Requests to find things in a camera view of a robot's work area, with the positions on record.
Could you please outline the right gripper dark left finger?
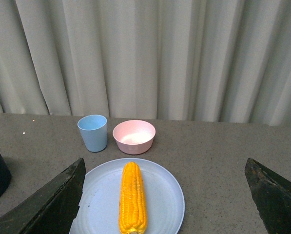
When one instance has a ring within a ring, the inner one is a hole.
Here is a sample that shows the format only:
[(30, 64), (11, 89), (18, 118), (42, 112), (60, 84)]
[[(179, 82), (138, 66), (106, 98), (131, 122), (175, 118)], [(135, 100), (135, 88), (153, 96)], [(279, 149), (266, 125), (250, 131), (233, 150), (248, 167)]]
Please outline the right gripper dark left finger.
[(79, 210), (86, 174), (80, 158), (0, 217), (0, 234), (67, 234)]

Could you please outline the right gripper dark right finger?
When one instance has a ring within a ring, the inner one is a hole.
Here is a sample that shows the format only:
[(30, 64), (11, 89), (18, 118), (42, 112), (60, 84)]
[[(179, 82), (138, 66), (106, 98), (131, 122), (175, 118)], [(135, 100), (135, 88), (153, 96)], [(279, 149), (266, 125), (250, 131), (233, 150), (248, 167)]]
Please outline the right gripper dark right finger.
[(253, 158), (245, 176), (252, 199), (270, 234), (291, 234), (291, 182)]

